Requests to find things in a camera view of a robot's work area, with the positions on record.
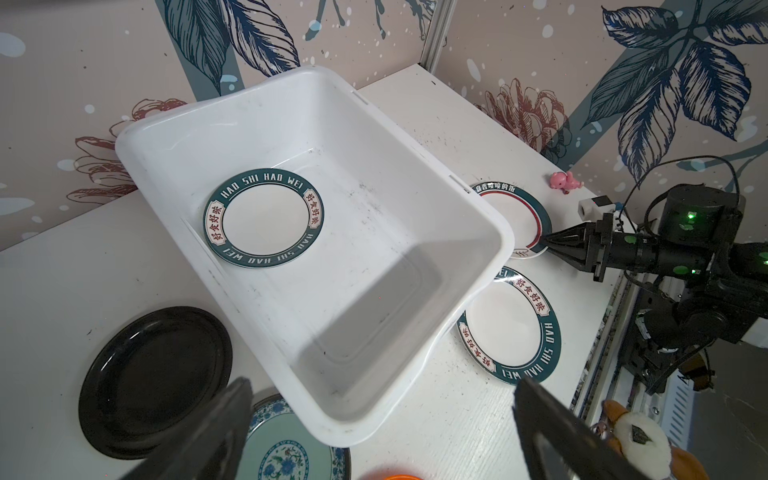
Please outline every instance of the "floral wallpaper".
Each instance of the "floral wallpaper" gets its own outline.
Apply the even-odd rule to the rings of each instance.
[[[435,0],[0,6],[0,250],[128,194],[130,122],[323,65],[361,88],[418,63]]]
[[[614,201],[662,161],[731,161],[738,240],[768,241],[766,43],[768,0],[459,2],[436,74]],[[650,173],[627,211],[640,221],[679,183],[734,189],[721,161],[696,158]]]

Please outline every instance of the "white tub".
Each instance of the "white tub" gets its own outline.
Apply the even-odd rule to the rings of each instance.
[[[514,248],[501,215],[325,68],[140,121],[117,153],[278,390],[328,445],[376,431]],[[325,219],[300,257],[254,270],[217,257],[200,219],[221,182],[263,167],[310,181]]]

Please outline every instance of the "pink toy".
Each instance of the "pink toy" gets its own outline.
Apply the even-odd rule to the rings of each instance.
[[[563,193],[566,195],[568,195],[569,190],[582,188],[583,186],[584,182],[576,180],[571,172],[566,174],[563,172],[557,172],[556,174],[552,174],[552,176],[549,178],[549,187],[559,188],[560,190],[563,190]]]

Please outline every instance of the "flower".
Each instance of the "flower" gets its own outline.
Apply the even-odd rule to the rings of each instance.
[[[552,163],[565,155],[571,143],[568,117],[552,91],[530,87],[523,91],[515,78],[510,85],[502,85],[496,97],[486,91],[485,106],[475,106]]]
[[[134,106],[130,118],[109,127],[109,133],[117,138],[130,123],[185,104],[176,98],[166,101],[144,99]],[[69,200],[83,204],[106,204],[136,190],[134,181],[114,152],[114,139],[79,137],[75,138],[74,144],[85,153],[74,163],[77,171],[88,174],[97,186],[72,191],[67,195]]]
[[[290,459],[286,458],[283,460],[283,464],[280,466],[280,473],[283,475],[290,475],[293,473],[293,469],[296,467],[296,463]]]

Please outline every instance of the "stuffed animal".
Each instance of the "stuffed animal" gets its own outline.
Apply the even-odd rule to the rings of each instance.
[[[563,193],[566,195],[568,195],[569,190],[582,188],[583,186],[584,182],[576,180],[571,172],[566,174],[563,172],[557,172],[549,177],[549,187],[559,188],[560,190],[563,190]]]
[[[642,413],[614,400],[603,403],[603,413],[613,429],[609,446],[650,480],[709,480],[696,457],[671,446],[661,427]]]

